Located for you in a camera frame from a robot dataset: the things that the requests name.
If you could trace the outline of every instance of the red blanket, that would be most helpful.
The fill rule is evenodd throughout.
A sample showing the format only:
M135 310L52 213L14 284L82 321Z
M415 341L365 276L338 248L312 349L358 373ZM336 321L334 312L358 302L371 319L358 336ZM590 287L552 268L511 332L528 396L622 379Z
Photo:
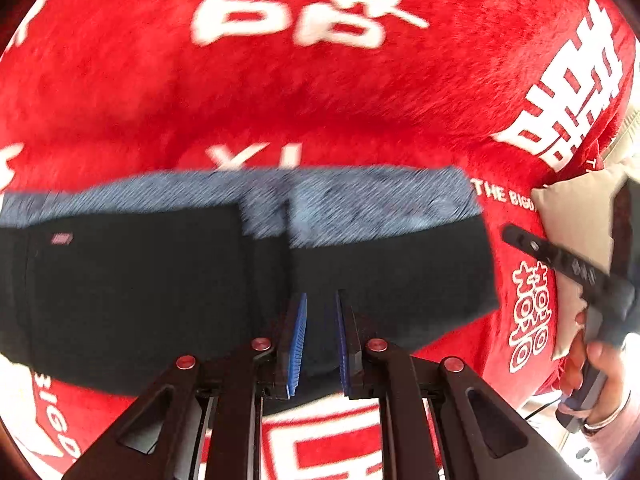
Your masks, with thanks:
M418 354L462 357L515 406L557 375L556 290L499 229L543 234L530 190L601 167L633 60L610 0L38 0L0 61L0 184L460 166L484 208L500 309ZM53 445L12 431L57 471L130 402L28 382ZM376 421L374 406L337 397L267 420L265 478L380 478Z

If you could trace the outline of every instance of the black handle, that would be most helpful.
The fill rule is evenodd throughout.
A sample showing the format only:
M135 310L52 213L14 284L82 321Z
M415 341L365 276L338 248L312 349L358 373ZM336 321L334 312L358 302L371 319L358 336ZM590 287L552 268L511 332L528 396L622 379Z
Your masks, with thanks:
M582 367L582 376L583 380L580 389L574 390L571 397L564 401L568 408L575 411L593 408L600 396L604 383L607 381L607 375L594 368L588 361ZM584 424L583 418L567 415L559 410L556 410L556 419L570 433L577 433Z

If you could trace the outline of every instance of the black cloth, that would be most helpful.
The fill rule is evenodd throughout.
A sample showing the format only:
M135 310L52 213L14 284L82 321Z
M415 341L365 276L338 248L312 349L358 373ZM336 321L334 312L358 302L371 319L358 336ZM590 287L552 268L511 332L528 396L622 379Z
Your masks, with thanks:
M72 235L69 244L52 243ZM69 383L137 395L176 356L223 356L308 295L292 403L339 389L334 292L409 350L497 307L480 215L425 231L290 249L242 234L235 205L91 214L0 229L0 352Z

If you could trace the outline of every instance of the gray fabric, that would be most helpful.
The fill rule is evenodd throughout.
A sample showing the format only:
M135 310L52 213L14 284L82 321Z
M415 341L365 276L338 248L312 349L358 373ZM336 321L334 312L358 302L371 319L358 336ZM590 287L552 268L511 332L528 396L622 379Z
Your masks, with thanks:
M1 227L81 214L145 213L237 203L245 235L294 248L426 230L480 214L462 170L401 168L151 173L86 191L6 192Z

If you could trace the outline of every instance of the small label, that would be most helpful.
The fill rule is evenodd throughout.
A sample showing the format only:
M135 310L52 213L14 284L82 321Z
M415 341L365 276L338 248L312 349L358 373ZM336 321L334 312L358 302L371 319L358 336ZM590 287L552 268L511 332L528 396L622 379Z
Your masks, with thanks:
M69 245L73 239L71 233L56 233L51 238L51 245Z

